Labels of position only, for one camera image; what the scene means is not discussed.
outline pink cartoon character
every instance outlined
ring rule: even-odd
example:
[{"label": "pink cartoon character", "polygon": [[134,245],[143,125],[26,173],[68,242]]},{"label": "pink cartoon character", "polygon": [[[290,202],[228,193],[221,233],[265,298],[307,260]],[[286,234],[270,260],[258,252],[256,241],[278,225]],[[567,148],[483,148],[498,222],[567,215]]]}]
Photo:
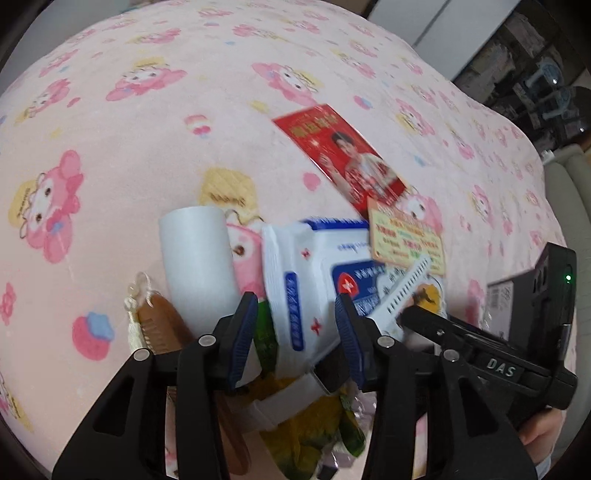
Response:
[{"label": "pink cartoon character", "polygon": [[328,20],[328,17],[325,17],[324,15],[320,15],[319,13],[313,12],[312,10],[304,10],[304,16],[308,17],[308,18],[314,18],[314,20],[320,20],[320,21],[324,21],[324,20]]},{"label": "pink cartoon character", "polygon": [[74,45],[78,45],[82,40],[84,40],[87,37],[90,37],[94,33],[96,33],[96,30],[94,28],[89,28],[88,30],[84,30],[83,32],[78,33],[78,35],[72,37],[66,43],[73,43]]},{"label": "pink cartoon character", "polygon": [[374,36],[374,34],[371,33],[371,30],[367,27],[362,27],[361,25],[354,24],[353,22],[350,22],[349,25],[351,25],[351,27],[353,27],[358,32],[361,32],[363,35],[367,35],[368,37]]},{"label": "pink cartoon character", "polygon": [[530,237],[531,237],[531,241],[538,248],[542,247],[545,244],[544,239],[542,238],[542,234],[537,230],[532,230],[530,232]]},{"label": "pink cartoon character", "polygon": [[468,303],[466,305],[466,321],[475,327],[478,327],[478,322],[484,312],[484,291],[480,284],[471,279],[468,284]]},{"label": "pink cartoon character", "polygon": [[519,167],[519,165],[517,164],[517,162],[515,160],[513,160],[513,169],[515,170],[515,176],[517,177],[517,180],[523,180],[523,172],[521,171],[521,168]]},{"label": "pink cartoon character", "polygon": [[36,114],[42,112],[50,105],[59,102],[66,98],[70,93],[68,85],[70,82],[67,79],[56,80],[45,91],[33,100],[31,105],[24,111],[24,113],[17,119],[17,123],[22,122],[27,118],[33,118]]},{"label": "pink cartoon character", "polygon": [[422,136],[435,135],[433,127],[411,105],[400,99],[396,99],[396,103],[400,109],[398,120],[404,127],[412,132],[418,132]]},{"label": "pink cartoon character", "polygon": [[418,85],[412,85],[412,87],[413,87],[414,93],[416,93],[420,98],[425,100],[427,103],[430,103],[435,108],[439,108],[439,107],[437,107],[437,102],[435,101],[435,97],[433,95],[431,95],[431,93],[426,92]]},{"label": "pink cartoon character", "polygon": [[180,28],[169,28],[162,33],[149,33],[131,40],[133,43],[171,43],[181,33]]},{"label": "pink cartoon character", "polygon": [[503,220],[503,231],[505,232],[505,235],[509,236],[513,232],[513,222],[511,222],[511,219],[509,218],[509,213],[507,212],[505,205],[503,205],[502,203],[501,218]]},{"label": "pink cartoon character", "polygon": [[204,7],[199,11],[199,15],[205,18],[211,17],[225,17],[227,15],[232,15],[233,12],[228,12],[226,10],[220,10],[219,8],[215,7]]},{"label": "pink cartoon character", "polygon": [[6,326],[10,323],[10,317],[12,316],[12,310],[16,300],[17,295],[14,293],[14,288],[12,288],[10,283],[7,283],[6,292],[2,295],[2,301],[0,302],[0,317],[2,317],[2,321]]},{"label": "pink cartoon character", "polygon": [[495,160],[499,164],[501,170],[505,172],[508,171],[509,169],[507,168],[507,165],[505,165],[503,159],[499,155],[497,155],[496,152],[494,152],[493,155],[495,156]]},{"label": "pink cartoon character", "polygon": [[252,69],[268,81],[269,87],[279,90],[286,99],[303,106],[317,104],[312,94],[318,90],[305,73],[278,63],[253,63]]},{"label": "pink cartoon character", "polygon": [[116,22],[113,25],[111,25],[110,27],[105,28],[103,31],[107,31],[107,30],[117,30],[118,28],[125,28],[125,27],[129,27],[130,25],[133,25],[134,23],[136,23],[137,20],[134,18],[127,18],[125,20],[121,20],[120,22]]},{"label": "pink cartoon character", "polygon": [[63,63],[70,60],[77,52],[78,52],[78,50],[72,50],[72,51],[69,51],[68,53],[64,53],[63,55],[60,55],[59,57],[56,57],[54,60],[49,62],[45,67],[43,67],[41,69],[41,73],[39,74],[39,78],[44,77],[49,72],[51,72],[53,69],[60,67]]},{"label": "pink cartoon character", "polygon": [[472,206],[476,213],[481,216],[481,218],[488,223],[490,226],[493,226],[492,222],[492,208],[491,203],[488,201],[488,197],[484,190],[482,190],[478,185],[474,185],[474,191],[471,195]]},{"label": "pink cartoon character", "polygon": [[450,128],[449,129],[452,133],[453,139],[456,142],[457,145],[457,149],[460,152],[460,155],[465,158],[466,160],[471,160],[474,158],[474,150],[472,149],[472,147],[470,145],[468,145],[467,143],[465,143],[462,138],[460,137],[460,135],[457,134],[457,132],[453,129]]},{"label": "pink cartoon character", "polygon": [[353,57],[348,56],[346,53],[342,52],[335,52],[338,57],[343,60],[347,65],[353,67],[357,70],[361,75],[367,77],[368,79],[372,79],[375,77],[375,72],[372,67],[367,65],[366,63],[360,62],[355,60]]},{"label": "pink cartoon character", "polygon": [[397,201],[396,207],[414,219],[425,223],[436,234],[441,235],[443,232],[441,211],[431,197],[423,197],[418,193],[406,194]]},{"label": "pink cartoon character", "polygon": [[535,195],[534,192],[532,192],[529,189],[525,192],[525,199],[536,207],[540,206],[540,203],[538,201],[538,197]]},{"label": "pink cartoon character", "polygon": [[501,129],[495,130],[495,137],[499,141],[499,143],[501,145],[503,145],[503,147],[507,146],[507,137],[503,133],[503,130],[501,130]]},{"label": "pink cartoon character", "polygon": [[242,225],[228,223],[234,273],[240,293],[252,291],[259,301],[267,298],[262,273],[261,236]]},{"label": "pink cartoon character", "polygon": [[443,92],[439,92],[439,96],[443,100],[443,103],[447,105],[447,107],[456,113],[459,113],[459,109],[457,108],[456,104],[452,102],[452,100]]},{"label": "pink cartoon character", "polygon": [[410,60],[401,57],[402,63],[404,63],[408,69],[413,72],[416,75],[422,75],[423,74],[423,69],[421,68],[420,65],[417,65],[416,63],[411,62]]},{"label": "pink cartoon character", "polygon": [[307,22],[306,20],[301,21],[290,21],[290,24],[296,28],[301,28],[302,30],[307,30],[311,33],[320,33],[320,29],[314,25],[313,23]]},{"label": "pink cartoon character", "polygon": [[23,212],[21,238],[33,248],[42,248],[49,263],[64,259],[72,244],[72,219],[80,210],[76,195],[84,180],[80,157],[74,150],[61,156],[60,164],[37,179],[29,195],[29,208]]},{"label": "pink cartoon character", "polygon": [[261,38],[271,38],[273,40],[279,40],[281,37],[279,35],[275,35],[270,30],[261,30],[260,28],[252,27],[250,25],[241,24],[237,27],[232,29],[235,35],[239,37],[261,37]]},{"label": "pink cartoon character", "polygon": [[484,130],[484,125],[482,125],[477,120],[474,120],[474,125],[476,127],[476,131],[478,132],[478,135],[480,135],[480,138],[486,140],[486,131]]},{"label": "pink cartoon character", "polygon": [[525,136],[523,132],[519,130],[515,125],[511,125],[511,133],[513,134],[513,137],[515,137],[516,139],[520,139]]},{"label": "pink cartoon character", "polygon": [[150,90],[160,90],[178,82],[186,74],[184,70],[171,70],[164,63],[138,63],[131,72],[123,74],[106,99],[116,102],[132,95],[143,95]]},{"label": "pink cartoon character", "polygon": [[372,57],[372,58],[377,57],[377,55],[374,52],[372,52],[370,49],[364,47],[363,44],[359,43],[356,40],[351,40],[349,42],[349,45],[351,45],[351,47],[354,48],[355,50],[357,50],[358,52],[361,52],[362,54],[367,55],[368,57]]}]

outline red cross logo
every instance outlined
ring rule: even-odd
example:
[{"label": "red cross logo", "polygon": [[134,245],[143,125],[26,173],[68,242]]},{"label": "red cross logo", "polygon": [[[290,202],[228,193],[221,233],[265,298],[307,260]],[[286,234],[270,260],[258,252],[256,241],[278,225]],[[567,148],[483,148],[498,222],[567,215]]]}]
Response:
[{"label": "red cross logo", "polygon": [[318,319],[314,318],[314,323],[312,323],[310,330],[312,330],[316,335],[320,336],[320,329],[321,328],[322,328],[322,325],[318,322]]},{"label": "red cross logo", "polygon": [[337,289],[339,293],[348,293],[351,298],[355,298],[359,294],[359,287],[357,282],[348,273],[341,273],[337,282]]}]

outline blue gripper pad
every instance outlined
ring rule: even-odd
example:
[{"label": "blue gripper pad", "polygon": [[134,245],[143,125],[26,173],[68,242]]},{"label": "blue gripper pad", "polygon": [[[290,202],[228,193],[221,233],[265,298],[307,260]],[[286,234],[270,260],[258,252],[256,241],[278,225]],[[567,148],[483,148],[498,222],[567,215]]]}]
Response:
[{"label": "blue gripper pad", "polygon": [[219,358],[227,362],[227,380],[230,390],[242,378],[258,316],[258,299],[253,292],[246,292],[238,304],[220,343]]},{"label": "blue gripper pad", "polygon": [[335,320],[340,343],[349,364],[349,373],[363,390],[375,379],[374,347],[365,328],[365,319],[357,314],[348,294],[343,293],[336,297]]}]

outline brown comb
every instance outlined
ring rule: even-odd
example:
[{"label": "brown comb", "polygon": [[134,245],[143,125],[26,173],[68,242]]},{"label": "brown comb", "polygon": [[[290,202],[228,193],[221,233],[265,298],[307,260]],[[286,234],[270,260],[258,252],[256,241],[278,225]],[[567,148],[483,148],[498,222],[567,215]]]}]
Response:
[{"label": "brown comb", "polygon": [[[156,354],[175,352],[190,344],[194,337],[173,305],[158,293],[150,295],[138,308],[137,316],[148,347]],[[168,395],[176,402],[177,389],[168,389]],[[228,470],[234,475],[244,475],[251,467],[251,457],[242,433],[233,422],[232,412],[221,392],[216,392],[217,417],[220,423],[222,445]]]}]

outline finger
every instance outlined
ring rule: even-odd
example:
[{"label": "finger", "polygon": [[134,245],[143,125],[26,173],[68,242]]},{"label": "finger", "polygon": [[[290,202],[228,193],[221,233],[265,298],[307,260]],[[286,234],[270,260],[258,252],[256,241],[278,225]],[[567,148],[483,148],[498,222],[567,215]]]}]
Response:
[{"label": "finger", "polygon": [[524,445],[529,445],[537,437],[560,427],[562,412],[555,408],[541,411],[531,417],[519,430],[519,438]]}]

